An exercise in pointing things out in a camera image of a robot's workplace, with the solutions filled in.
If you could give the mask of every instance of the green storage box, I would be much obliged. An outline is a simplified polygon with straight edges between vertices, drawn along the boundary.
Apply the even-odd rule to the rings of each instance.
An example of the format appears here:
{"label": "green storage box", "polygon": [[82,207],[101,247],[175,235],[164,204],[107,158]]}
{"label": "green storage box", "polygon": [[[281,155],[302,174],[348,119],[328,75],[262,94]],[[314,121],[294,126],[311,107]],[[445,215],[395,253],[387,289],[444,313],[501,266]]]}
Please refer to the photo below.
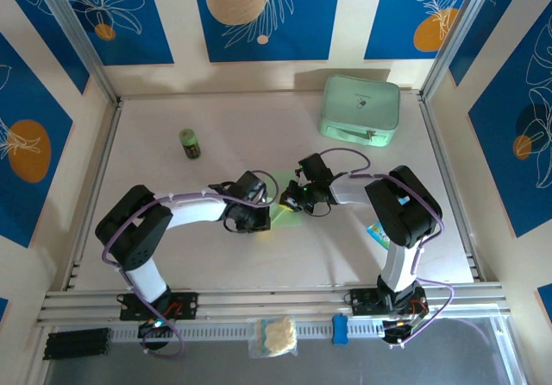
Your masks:
{"label": "green storage box", "polygon": [[337,74],[326,82],[318,129],[333,139],[385,146],[397,129],[399,106],[397,85]]}

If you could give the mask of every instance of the white table surface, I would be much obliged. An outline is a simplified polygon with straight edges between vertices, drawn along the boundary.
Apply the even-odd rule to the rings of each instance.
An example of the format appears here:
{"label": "white table surface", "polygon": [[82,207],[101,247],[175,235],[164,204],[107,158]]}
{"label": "white table surface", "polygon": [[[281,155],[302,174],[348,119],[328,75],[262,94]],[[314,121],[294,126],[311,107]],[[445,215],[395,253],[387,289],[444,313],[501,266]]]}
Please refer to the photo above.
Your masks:
{"label": "white table surface", "polygon": [[[372,160],[372,173],[409,166],[442,207],[444,234],[426,246],[418,275],[473,281],[414,92],[403,92],[400,123],[385,148],[364,147],[317,131],[322,93],[191,95],[124,102],[90,235],[75,280],[77,290],[124,288],[121,276],[101,261],[94,236],[99,220],[137,184],[154,193],[185,193],[237,180],[244,171],[283,173],[314,152],[357,148]],[[195,130],[202,155],[185,157],[178,134]],[[334,173],[363,165],[354,154],[325,155]],[[364,205],[340,205],[324,218],[301,213],[296,226],[253,235],[229,234],[222,223],[197,223],[168,231],[154,254],[172,288],[315,287],[376,282],[386,250],[366,228],[377,220]]]}

